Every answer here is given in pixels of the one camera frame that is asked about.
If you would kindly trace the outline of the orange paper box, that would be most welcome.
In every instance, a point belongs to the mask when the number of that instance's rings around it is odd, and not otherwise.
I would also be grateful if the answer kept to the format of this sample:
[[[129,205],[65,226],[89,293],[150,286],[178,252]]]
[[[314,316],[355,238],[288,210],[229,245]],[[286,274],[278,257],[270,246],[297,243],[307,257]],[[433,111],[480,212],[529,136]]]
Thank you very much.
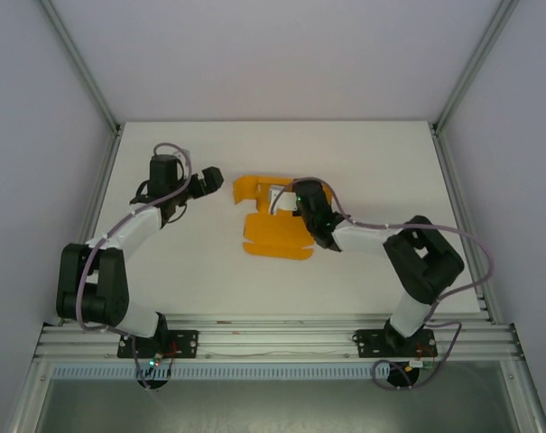
[[[253,200],[255,212],[245,217],[243,247],[251,255],[304,261],[314,253],[315,241],[301,217],[292,212],[269,213],[268,189],[271,185],[283,187],[291,178],[245,175],[233,182],[233,199],[239,204]]]

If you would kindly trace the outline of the grey metal panel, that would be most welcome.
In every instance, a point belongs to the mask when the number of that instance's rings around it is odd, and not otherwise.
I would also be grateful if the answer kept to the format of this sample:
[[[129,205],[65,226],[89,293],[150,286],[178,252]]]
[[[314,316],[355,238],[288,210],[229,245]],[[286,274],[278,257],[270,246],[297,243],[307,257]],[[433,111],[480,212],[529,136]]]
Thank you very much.
[[[304,380],[190,364],[147,391],[114,364],[36,364],[9,433],[546,433],[524,364],[452,362],[409,392],[353,364],[306,364]]]

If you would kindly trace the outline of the aluminium table side rail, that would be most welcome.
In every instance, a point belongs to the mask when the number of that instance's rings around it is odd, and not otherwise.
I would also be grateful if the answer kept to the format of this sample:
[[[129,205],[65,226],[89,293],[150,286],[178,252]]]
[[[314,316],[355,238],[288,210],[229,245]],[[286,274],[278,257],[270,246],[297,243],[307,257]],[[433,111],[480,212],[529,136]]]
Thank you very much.
[[[475,235],[448,146],[443,142],[440,135],[436,135],[431,130],[431,125],[430,134],[440,163],[457,227],[469,235]],[[476,242],[475,240],[464,238],[463,248],[472,279],[476,281],[485,278],[481,284],[475,287],[475,292],[485,302],[484,310],[488,316],[488,320],[495,325],[500,323],[500,312],[499,308],[495,306],[493,299],[491,277],[487,277],[488,273],[492,274],[495,270],[495,260],[487,256],[479,243],[480,241]]]
[[[79,235],[78,241],[74,244],[84,244],[96,231],[97,221],[99,219],[104,197],[106,195],[107,185],[111,176],[112,169],[116,160],[119,144],[122,138],[123,126],[113,134],[109,145],[107,146],[105,158],[97,174],[96,186],[88,203],[87,214]]]

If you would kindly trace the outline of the aluminium mounting rail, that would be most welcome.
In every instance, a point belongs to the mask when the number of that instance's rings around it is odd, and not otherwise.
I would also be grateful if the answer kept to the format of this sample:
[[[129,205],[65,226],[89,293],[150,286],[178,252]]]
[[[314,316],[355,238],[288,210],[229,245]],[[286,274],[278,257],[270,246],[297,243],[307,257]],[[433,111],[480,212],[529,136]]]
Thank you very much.
[[[434,332],[439,351],[450,349],[452,361],[518,361],[525,354],[511,325],[490,321],[485,312],[463,318]],[[329,362],[358,359],[353,335],[359,329],[380,329],[379,315],[297,318],[224,318],[170,315],[168,326],[199,333],[197,358],[208,362]],[[42,329],[34,359],[44,361],[105,361],[116,359],[119,337],[105,331],[84,331],[65,322]]]

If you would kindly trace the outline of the aluminium frame post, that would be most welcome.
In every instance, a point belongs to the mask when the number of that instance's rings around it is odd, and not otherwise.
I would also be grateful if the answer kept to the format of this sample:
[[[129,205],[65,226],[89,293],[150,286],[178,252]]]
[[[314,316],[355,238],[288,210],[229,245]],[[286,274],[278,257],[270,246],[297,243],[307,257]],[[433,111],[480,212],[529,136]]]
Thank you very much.
[[[449,97],[441,109],[439,116],[431,124],[431,130],[436,135],[439,135],[449,124],[449,121],[471,88],[489,54],[503,33],[504,28],[514,14],[517,5],[520,4],[520,1],[521,0],[499,0],[497,8],[481,33],[465,67],[458,76],[455,86],[449,93]]]
[[[84,89],[92,99],[98,113],[100,114],[106,126],[114,136],[119,135],[121,124],[117,121],[109,104],[106,101],[104,93],[100,89],[94,75],[92,74],[88,64],[85,62],[78,45],[73,40],[67,25],[62,20],[60,13],[55,7],[52,0],[34,0],[42,10],[51,30],[64,50],[67,58],[71,62],[73,69]]]

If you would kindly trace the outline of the black base plate of right arm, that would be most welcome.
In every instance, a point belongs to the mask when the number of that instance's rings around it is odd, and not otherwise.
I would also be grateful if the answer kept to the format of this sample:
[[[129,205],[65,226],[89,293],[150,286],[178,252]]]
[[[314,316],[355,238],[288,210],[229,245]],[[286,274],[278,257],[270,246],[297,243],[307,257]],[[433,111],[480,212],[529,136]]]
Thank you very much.
[[[385,329],[358,329],[352,340],[361,358],[434,358],[438,356],[432,330],[422,328],[413,336],[395,336]]]

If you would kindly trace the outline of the black base plate of left arm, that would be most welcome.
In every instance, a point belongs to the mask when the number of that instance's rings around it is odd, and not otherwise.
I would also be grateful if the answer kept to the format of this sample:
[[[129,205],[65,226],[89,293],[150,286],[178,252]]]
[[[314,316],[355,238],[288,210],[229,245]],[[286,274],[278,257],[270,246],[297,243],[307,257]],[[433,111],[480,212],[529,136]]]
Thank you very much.
[[[169,330],[164,337],[137,337],[135,347],[139,359],[162,358],[194,359],[197,356],[197,330]]]

